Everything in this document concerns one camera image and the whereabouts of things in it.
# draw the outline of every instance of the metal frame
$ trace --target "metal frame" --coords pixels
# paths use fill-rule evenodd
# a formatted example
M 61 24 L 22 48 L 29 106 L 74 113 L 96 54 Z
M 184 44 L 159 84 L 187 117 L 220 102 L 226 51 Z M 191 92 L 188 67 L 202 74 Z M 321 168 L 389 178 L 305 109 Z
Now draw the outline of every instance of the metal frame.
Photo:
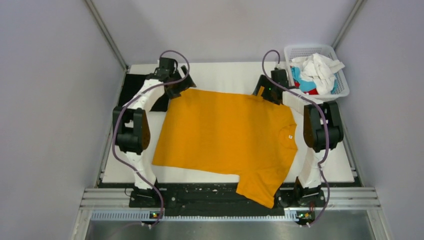
M 343 112 L 340 112 L 340 118 L 341 118 L 341 122 L 342 124 L 344 123 L 343 121 Z M 346 154 L 347 154 L 347 159 L 349 160 L 350 163 L 350 167 L 352 169 L 352 174 L 354 178 L 358 178 L 360 183 L 362 184 L 362 186 L 364 187 L 371 187 L 367 181 L 367 178 L 364 177 L 363 175 L 363 171 L 361 169 L 360 166 L 358 166 L 358 164 L 356 163 L 355 159 L 356 155 L 355 155 L 355 151 L 353 150 L 353 147 L 351 145 L 351 140 L 350 140 L 350 135 L 349 135 L 349 131 L 348 128 L 346 127 L 345 124 L 343 124 L 343 132 L 344 132 L 344 138 L 343 138 L 343 144 L 344 144 L 344 149 L 346 150 Z
M 119 97 L 121 95 L 121 91 L 122 88 L 124 87 L 124 82 L 125 82 L 125 77 L 127 75 L 128 71 L 124 71 L 123 72 L 123 76 L 122 76 L 122 80 L 121 80 L 121 85 L 119 88 L 119 91 L 116 92 L 116 96 L 115 96 L 115 105 L 118 105 L 119 102 Z M 112 118 L 110 118 L 108 126 L 110 126 L 110 128 L 107 130 L 107 133 L 105 134 L 106 139 L 104 140 L 104 148 L 103 148 L 103 153 L 101 156 L 101 162 L 100 162 L 100 169 L 95 173 L 95 179 L 94 179 L 94 187 L 97 187 L 99 185 L 99 180 L 103 178 L 103 174 L 105 172 L 105 168 L 106 168 L 106 163 L 108 160 L 108 155 L 109 155 L 109 149 L 112 143 L 112 136 L 113 136 L 113 126 L 112 126 Z
M 280 188 L 281 190 L 292 190 L 292 188 Z M 157 208 L 130 208 L 130 193 L 124 192 L 125 188 L 87 188 L 82 196 L 77 220 L 75 223 L 72 239 L 83 240 L 89 229 L 92 216 L 96 221 L 147 221 L 150 211 L 157 212 Z M 387 223 L 383 216 L 380 201 L 373 187 L 333 187 L 332 197 L 329 200 L 326 211 L 353 211 L 365 210 L 376 240 L 391 240 Z M 307 211 L 307 207 L 285 208 L 285 216 L 263 216 L 263 217 L 167 217 L 166 209 L 163 221 L 295 221 L 297 211 Z
M 331 45 L 334 50 L 337 49 L 340 41 L 343 39 L 343 37 L 349 31 L 354 19 L 357 16 L 357 13 L 359 12 L 359 10 L 362 9 L 362 7 L 364 6 L 364 3 L 366 1 L 367 0 L 356 0 L 356 3 L 353 6 L 352 11 L 350 11 L 349 16 L 347 16 L 346 21 L 344 22 L 343 26 L 341 27 L 340 31 L 338 32 L 337 37 L 335 38 L 334 42 Z
M 123 69 L 126 70 L 128 68 L 128 65 L 125 62 L 124 57 L 122 57 L 122 54 L 119 51 L 117 44 L 115 43 L 114 39 L 109 33 L 108 28 L 103 22 L 102 17 L 100 16 L 100 13 L 97 11 L 97 8 L 94 5 L 93 1 L 92 0 L 83 0 L 83 1 L 85 5 L 87 6 L 88 10 L 90 11 L 91 15 L 93 16 L 95 23 L 100 29 L 101 34 L 103 35 L 104 39 L 106 40 L 107 44 L 109 45 L 110 49 L 112 50 L 119 64 L 121 65 Z

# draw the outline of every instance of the white enclosure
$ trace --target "white enclosure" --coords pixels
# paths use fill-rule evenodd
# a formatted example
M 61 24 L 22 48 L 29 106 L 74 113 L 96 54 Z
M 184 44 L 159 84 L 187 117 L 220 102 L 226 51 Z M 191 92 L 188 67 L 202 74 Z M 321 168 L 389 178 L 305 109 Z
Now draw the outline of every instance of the white enclosure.
M 3 1 L 0 239 L 73 235 L 122 64 L 153 64 L 168 49 L 193 63 L 259 62 L 269 49 L 283 56 L 285 46 L 339 37 L 350 95 L 338 103 L 361 180 L 375 187 L 393 239 L 421 239 L 423 11 L 420 0 Z

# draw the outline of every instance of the blue cloth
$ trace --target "blue cloth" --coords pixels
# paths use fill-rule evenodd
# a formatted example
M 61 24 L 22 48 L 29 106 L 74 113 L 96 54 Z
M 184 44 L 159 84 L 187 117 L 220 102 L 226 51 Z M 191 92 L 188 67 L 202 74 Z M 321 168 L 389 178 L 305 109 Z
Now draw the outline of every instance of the blue cloth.
M 332 90 L 331 90 L 331 94 L 335 94 L 335 92 L 336 92 L 336 89 L 337 89 L 337 75 L 336 74 L 334 74 L 334 77 L 335 77 L 335 80 L 334 80 L 334 87 L 332 88 Z
M 312 91 L 312 90 L 317 88 L 317 85 L 315 84 L 315 82 L 305 81 L 301 78 L 301 69 L 298 68 L 297 66 L 291 67 L 291 75 L 293 76 L 293 80 L 295 82 L 299 83 L 299 89 L 302 92 L 306 93 L 306 92 Z M 334 76 L 335 76 L 336 80 L 334 81 L 334 87 L 331 90 L 331 94 L 334 94 L 334 92 L 337 89 L 337 85 L 338 85 L 337 84 L 337 76 L 335 74 L 334 74 Z

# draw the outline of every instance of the black mount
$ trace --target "black mount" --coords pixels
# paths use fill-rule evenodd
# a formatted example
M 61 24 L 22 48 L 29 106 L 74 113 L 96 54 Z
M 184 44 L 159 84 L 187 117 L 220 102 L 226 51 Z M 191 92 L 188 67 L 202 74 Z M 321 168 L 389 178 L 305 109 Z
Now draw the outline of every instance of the black mount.
M 115 130 L 122 106 L 113 109 L 113 130 Z M 133 127 L 125 124 L 133 122 Z M 150 130 L 147 122 L 146 111 L 141 108 L 127 109 L 117 126 L 115 144 L 122 152 L 132 152 L 141 155 L 150 143 Z
M 157 79 L 163 83 L 170 83 L 182 78 L 181 74 L 177 70 L 178 63 L 175 59 L 161 57 L 159 59 L 159 67 L 157 67 L 153 73 L 147 75 L 146 80 Z M 184 75 L 187 74 L 188 70 L 186 66 L 181 66 L 181 70 Z M 165 93 L 170 99 L 181 97 L 181 92 L 187 90 L 188 88 L 195 88 L 196 84 L 193 82 L 193 79 L 188 75 L 183 81 L 179 83 L 174 83 L 166 85 Z
M 158 180 L 154 183 L 154 186 L 158 188 Z M 160 203 L 160 199 L 155 190 L 149 189 L 140 189 L 138 187 L 133 187 L 133 191 L 131 192 L 131 198 L 129 201 L 130 208 L 139 208 L 143 206 L 143 208 L 153 208 L 156 207 L 158 203 Z
M 336 101 L 328 101 L 318 104 L 324 112 L 327 120 L 329 148 L 334 149 L 337 143 L 343 140 L 343 126 L 340 118 L 339 106 Z M 318 109 L 312 104 L 304 106 L 303 114 L 303 137 L 306 145 L 312 148 L 316 153 L 326 149 L 326 135 L 322 118 Z
M 271 71 L 271 79 L 287 89 L 293 88 L 289 86 L 289 80 L 287 80 L 287 73 L 284 69 L 274 68 L 274 70 Z M 257 96 L 258 94 L 260 94 L 261 88 L 263 88 L 263 91 L 260 96 L 263 99 L 277 105 L 280 105 L 282 103 L 283 90 L 278 86 L 274 85 L 272 82 L 270 82 L 265 75 L 261 75 L 259 77 L 259 80 L 256 84 L 256 88 L 253 91 L 253 95 Z

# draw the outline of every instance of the pile of clothes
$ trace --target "pile of clothes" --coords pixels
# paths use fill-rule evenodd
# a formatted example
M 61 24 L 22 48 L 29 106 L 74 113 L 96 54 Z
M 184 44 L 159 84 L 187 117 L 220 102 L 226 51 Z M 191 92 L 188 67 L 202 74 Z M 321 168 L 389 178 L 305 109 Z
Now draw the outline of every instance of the pile of clothes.
M 345 65 L 319 53 L 293 58 L 290 62 L 294 85 L 309 95 L 334 94 L 336 75 Z

